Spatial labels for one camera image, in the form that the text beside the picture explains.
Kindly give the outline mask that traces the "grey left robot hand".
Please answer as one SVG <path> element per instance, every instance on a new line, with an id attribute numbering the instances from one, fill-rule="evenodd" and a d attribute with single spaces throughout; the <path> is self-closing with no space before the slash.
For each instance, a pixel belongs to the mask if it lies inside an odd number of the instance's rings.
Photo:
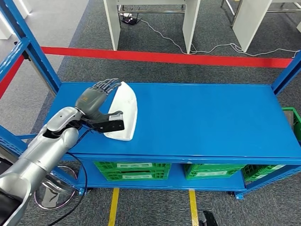
<path id="1" fill-rule="evenodd" d="M 110 116 L 115 117 L 116 115 L 122 115 L 122 111 L 108 114 L 103 114 L 100 111 L 100 106 L 102 106 L 111 92 L 121 85 L 121 83 L 118 78 L 99 81 L 83 92 L 75 102 L 75 107 L 81 111 L 84 115 L 84 118 L 93 124 L 109 121 Z"/>

